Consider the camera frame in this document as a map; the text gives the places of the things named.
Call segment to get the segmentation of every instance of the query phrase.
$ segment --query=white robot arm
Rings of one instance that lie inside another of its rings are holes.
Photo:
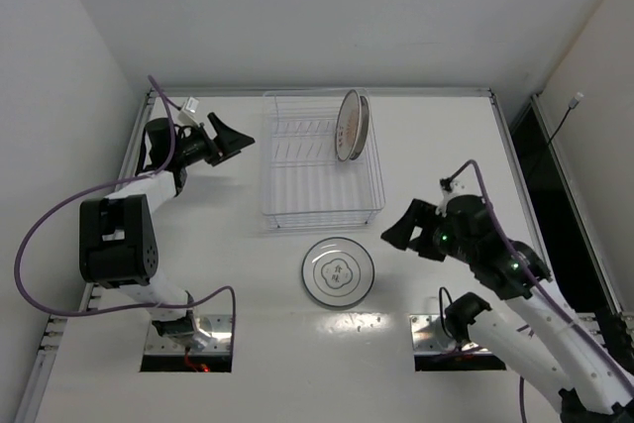
[[[498,355],[532,383],[566,423],[633,422],[632,376],[577,324],[548,267],[521,242],[510,242],[514,253],[509,253],[492,220],[492,208],[481,197],[466,194],[453,177],[441,180],[441,188],[440,205],[414,199],[381,238],[428,260],[441,262],[449,256],[468,264],[475,278],[522,317],[541,342],[517,334],[473,293],[447,308],[448,332],[459,343],[475,342]],[[422,231],[411,240],[415,228]],[[564,311],[566,320],[540,289]]]
[[[80,207],[80,271],[86,282],[114,288],[149,307],[152,323],[161,336],[187,349],[204,349],[211,335],[195,313],[186,308],[160,307],[187,305],[193,301],[187,291],[170,282],[159,269],[159,250],[152,214],[180,193],[187,178],[186,168],[200,160],[217,165],[253,144],[253,138],[223,124],[214,113],[208,116],[218,133],[211,140],[202,125],[181,127],[169,164],[152,173],[153,164],[165,162],[169,151],[169,123],[150,121],[146,133],[152,144],[152,164],[147,178],[130,183],[103,199],[85,200]]]

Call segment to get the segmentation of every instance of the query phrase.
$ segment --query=plate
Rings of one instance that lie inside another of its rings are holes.
[[[344,97],[335,136],[337,159],[341,162],[355,160],[361,155],[368,137],[370,106],[368,99],[355,89]]]
[[[301,274],[306,291],[317,303],[328,308],[350,308],[370,292],[374,263],[359,243],[333,237],[308,251]]]

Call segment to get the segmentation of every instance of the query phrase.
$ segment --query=dish rack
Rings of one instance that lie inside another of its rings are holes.
[[[371,102],[366,145],[340,162],[335,127],[348,89],[264,95],[262,207],[270,229],[357,227],[385,205]]]

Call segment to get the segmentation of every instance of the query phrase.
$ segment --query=red wire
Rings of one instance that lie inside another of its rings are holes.
[[[194,371],[200,371],[198,366],[189,359],[189,351],[185,351],[185,365]]]

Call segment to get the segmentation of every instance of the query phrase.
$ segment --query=black cable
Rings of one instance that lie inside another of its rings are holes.
[[[537,170],[537,167],[542,162],[542,159],[544,158],[544,156],[548,152],[548,149],[549,149],[551,143],[553,142],[553,140],[555,139],[555,136],[557,136],[557,133],[559,133],[560,129],[562,129],[562,126],[564,126],[564,123],[566,122],[566,119],[568,118],[568,115],[571,114],[572,111],[573,111],[573,108],[568,108],[568,111],[566,111],[566,114],[564,115],[564,117],[560,121],[559,126],[557,126],[557,129],[555,130],[553,135],[548,140],[548,143],[546,143],[546,146],[544,147],[544,149],[541,151],[541,153],[537,157],[537,160],[535,161],[535,163],[533,164],[531,169],[526,174],[526,185],[528,185],[529,182],[531,181],[531,177],[533,176],[533,173],[535,173],[535,170]]]
[[[454,337],[447,331],[447,327],[445,327],[445,306],[443,305],[443,292],[447,294],[447,299],[449,300],[449,305],[451,306],[454,303],[454,299],[452,299],[452,295],[449,293],[449,290],[445,286],[441,286],[438,289],[438,305],[440,308],[440,325],[443,328],[443,332],[447,337],[453,339]]]

